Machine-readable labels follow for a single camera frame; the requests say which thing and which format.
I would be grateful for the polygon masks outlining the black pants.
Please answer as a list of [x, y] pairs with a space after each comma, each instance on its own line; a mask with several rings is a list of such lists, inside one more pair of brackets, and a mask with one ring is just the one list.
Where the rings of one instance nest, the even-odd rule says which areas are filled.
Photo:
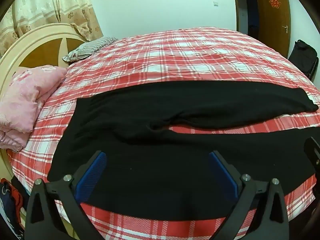
[[73, 174], [100, 150], [107, 165], [89, 204], [152, 220], [222, 218], [232, 203], [210, 164], [212, 151], [256, 180], [279, 179], [290, 193], [315, 172], [303, 146], [319, 139], [319, 126], [222, 130], [299, 113], [318, 113], [303, 89], [263, 82], [167, 81], [100, 93], [76, 101], [47, 178]]

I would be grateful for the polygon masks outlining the clothes pile beside bed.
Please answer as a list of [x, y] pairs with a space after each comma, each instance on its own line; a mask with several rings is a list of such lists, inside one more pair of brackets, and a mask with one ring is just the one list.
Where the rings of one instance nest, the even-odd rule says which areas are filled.
[[14, 176], [12, 180], [1, 178], [1, 213], [16, 239], [24, 239], [24, 227], [20, 212], [27, 210], [29, 193]]

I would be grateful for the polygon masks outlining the black bag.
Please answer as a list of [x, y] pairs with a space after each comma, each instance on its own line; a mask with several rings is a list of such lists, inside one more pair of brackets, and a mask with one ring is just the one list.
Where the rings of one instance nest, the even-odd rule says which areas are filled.
[[294, 64], [309, 80], [313, 80], [319, 58], [317, 51], [302, 40], [295, 42], [289, 56], [289, 61]]

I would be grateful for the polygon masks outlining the pink folded quilt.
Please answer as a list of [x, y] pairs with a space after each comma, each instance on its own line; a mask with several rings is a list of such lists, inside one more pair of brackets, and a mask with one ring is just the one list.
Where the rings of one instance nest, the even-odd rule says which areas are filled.
[[26, 68], [15, 74], [1, 97], [1, 149], [23, 149], [44, 103], [57, 90], [67, 69], [57, 66]]

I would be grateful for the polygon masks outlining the brown wooden door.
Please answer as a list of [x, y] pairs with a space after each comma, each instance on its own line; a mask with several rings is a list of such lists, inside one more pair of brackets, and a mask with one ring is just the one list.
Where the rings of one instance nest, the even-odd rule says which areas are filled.
[[289, 0], [257, 0], [259, 12], [258, 40], [287, 57], [290, 45]]

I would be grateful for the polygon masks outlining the red plaid bed sheet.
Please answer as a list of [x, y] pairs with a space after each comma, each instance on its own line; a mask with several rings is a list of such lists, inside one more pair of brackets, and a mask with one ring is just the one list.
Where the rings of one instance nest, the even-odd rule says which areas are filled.
[[[289, 60], [236, 31], [207, 27], [124, 38], [71, 64], [64, 82], [43, 106], [20, 152], [8, 151], [12, 170], [27, 191], [46, 180], [54, 151], [73, 115], [76, 99], [149, 82], [232, 80], [269, 82], [304, 89], [319, 105], [319, 90]], [[273, 132], [319, 126], [319, 111], [212, 133]], [[289, 220], [315, 204], [313, 175], [286, 197]], [[117, 215], [83, 204], [105, 239], [208, 239], [223, 219], [169, 222]]]

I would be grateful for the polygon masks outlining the grey striped pillow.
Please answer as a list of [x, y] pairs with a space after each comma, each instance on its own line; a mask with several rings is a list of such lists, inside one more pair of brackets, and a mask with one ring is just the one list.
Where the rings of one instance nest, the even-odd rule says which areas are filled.
[[79, 60], [83, 60], [92, 54], [99, 51], [101, 48], [104, 48], [105, 46], [109, 46], [112, 43], [116, 42], [118, 39], [115, 37], [101, 37], [99, 39], [85, 42], [78, 46], [78, 48], [72, 50], [69, 52], [66, 56], [64, 56], [62, 59], [63, 61], [67, 63], [73, 63], [77, 62]]

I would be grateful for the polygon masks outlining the cream wooden headboard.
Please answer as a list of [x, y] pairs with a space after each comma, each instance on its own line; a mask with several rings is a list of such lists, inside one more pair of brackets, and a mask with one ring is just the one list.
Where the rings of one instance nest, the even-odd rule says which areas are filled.
[[7, 91], [12, 76], [20, 67], [44, 65], [67, 68], [63, 57], [86, 40], [67, 23], [37, 27], [19, 38], [1, 58], [1, 94]]

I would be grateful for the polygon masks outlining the beige floral curtain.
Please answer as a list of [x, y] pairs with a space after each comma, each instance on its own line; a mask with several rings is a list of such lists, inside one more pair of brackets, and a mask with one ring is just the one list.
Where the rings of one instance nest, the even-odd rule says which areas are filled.
[[86, 40], [103, 36], [91, 0], [15, 0], [1, 20], [1, 56], [27, 32], [68, 23]]

